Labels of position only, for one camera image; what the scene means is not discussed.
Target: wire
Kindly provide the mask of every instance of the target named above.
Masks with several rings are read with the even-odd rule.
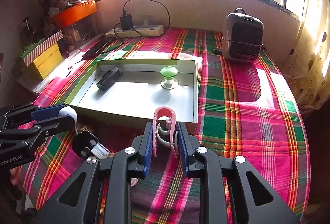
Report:
[[[240,41],[233,41],[233,40],[227,40],[224,37],[222,37],[221,39],[224,41],[235,42],[235,43],[240,43],[240,44],[245,44],[245,45],[252,45],[252,46],[258,46],[258,47],[263,46],[262,43],[261,44],[252,44],[252,43],[246,43],[246,42],[240,42]]]
[[[114,47],[114,48],[111,48],[110,50],[108,50],[108,51],[104,51],[104,52],[102,52],[102,53],[100,53],[100,55],[101,54],[105,54],[105,53],[110,53],[110,52],[112,52],[113,50],[115,50],[115,49],[117,49],[118,47],[120,47],[120,46],[122,46],[123,44],[124,44],[124,41],[123,41],[123,39],[122,38],[120,38],[118,35],[117,35],[117,33],[116,33],[116,26],[118,26],[120,23],[117,23],[114,27],[113,27],[113,33],[116,35],[116,37],[121,41],[121,44],[120,45],[118,45],[118,46],[116,46],[116,47]]]
[[[126,15],[125,5],[126,5],[128,2],[130,2],[130,1],[131,1],[131,0],[128,0],[127,2],[125,2],[124,6],[123,6],[123,15]],[[167,15],[168,15],[168,26],[167,26],[167,29],[166,29],[162,34],[160,34],[160,35],[158,35],[158,36],[145,36],[145,35],[142,35],[140,32],[138,32],[134,27],[132,27],[132,29],[133,29],[135,32],[137,32],[141,37],[149,38],[149,39],[153,39],[153,38],[158,38],[158,37],[164,35],[164,34],[168,31],[168,29],[170,28],[170,24],[171,24],[171,16],[170,16],[170,12],[168,11],[168,9],[166,8],[166,6],[165,6],[164,4],[162,4],[161,2],[156,1],[156,0],[149,0],[149,1],[156,2],[156,3],[158,3],[158,4],[161,4],[161,5],[163,5],[164,8],[166,9],[166,12],[167,12]]]

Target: yellow box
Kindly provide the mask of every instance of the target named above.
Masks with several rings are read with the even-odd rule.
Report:
[[[62,62],[62,56],[57,42],[39,55],[28,68],[36,75],[45,79],[48,74]]]

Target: white power strip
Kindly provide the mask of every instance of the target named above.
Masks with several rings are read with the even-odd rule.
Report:
[[[153,25],[149,27],[134,27],[139,33],[143,36],[159,36],[164,32],[163,25]],[[122,30],[122,28],[115,29],[116,34],[120,38],[128,38],[128,37],[141,37],[135,30],[129,29],[127,31]],[[106,37],[116,37],[113,32],[113,29],[105,34]]]

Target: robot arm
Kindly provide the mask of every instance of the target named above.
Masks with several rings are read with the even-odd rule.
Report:
[[[298,218],[261,174],[243,156],[228,159],[202,147],[177,124],[178,148],[185,175],[201,178],[199,223],[228,223],[223,177],[226,177],[233,223],[299,224]],[[98,223],[103,179],[110,178],[104,224],[132,223],[131,178],[147,176],[153,124],[135,137],[131,147],[113,158],[89,157],[49,198],[33,224]]]
[[[31,128],[16,127],[37,121]],[[0,169],[11,169],[35,160],[46,137],[75,127],[77,114],[66,105],[41,108],[32,103],[0,116]]]

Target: plaid blanket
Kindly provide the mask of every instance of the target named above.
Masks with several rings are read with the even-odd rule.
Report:
[[[285,79],[266,52],[253,64],[241,64],[213,55],[214,48],[221,48],[221,34],[196,29],[171,28],[155,39],[127,38],[108,55],[81,62],[68,78],[56,77],[35,104],[63,103],[97,60],[141,57],[146,52],[154,52],[155,58],[195,56],[200,59],[195,136],[218,155],[246,157],[302,219],[309,195],[310,157],[303,121]],[[113,126],[106,133],[100,141],[111,150],[111,139],[124,137],[130,145],[142,130]],[[73,130],[48,138],[36,160],[23,166],[22,182],[37,209],[81,164],[71,149],[73,138]],[[198,223],[200,181],[184,177],[180,159],[158,145],[148,177],[132,188],[133,222]],[[226,196],[231,222],[227,188]]]

